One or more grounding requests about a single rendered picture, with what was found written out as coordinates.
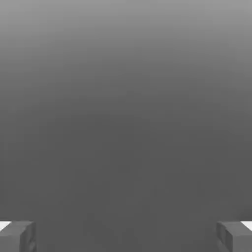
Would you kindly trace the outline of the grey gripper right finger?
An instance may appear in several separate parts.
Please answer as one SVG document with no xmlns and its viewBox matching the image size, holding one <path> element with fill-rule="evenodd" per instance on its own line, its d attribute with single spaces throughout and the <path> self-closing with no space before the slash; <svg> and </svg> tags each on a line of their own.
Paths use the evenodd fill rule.
<svg viewBox="0 0 252 252">
<path fill-rule="evenodd" d="M 252 252 L 252 221 L 216 223 L 219 252 Z"/>
</svg>

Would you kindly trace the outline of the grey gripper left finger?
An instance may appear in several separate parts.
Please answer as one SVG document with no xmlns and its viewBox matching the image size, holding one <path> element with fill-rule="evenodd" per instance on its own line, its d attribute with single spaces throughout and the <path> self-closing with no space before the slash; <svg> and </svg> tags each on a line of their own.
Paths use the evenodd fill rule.
<svg viewBox="0 0 252 252">
<path fill-rule="evenodd" d="M 36 222 L 0 221 L 0 252 L 37 252 Z"/>
</svg>

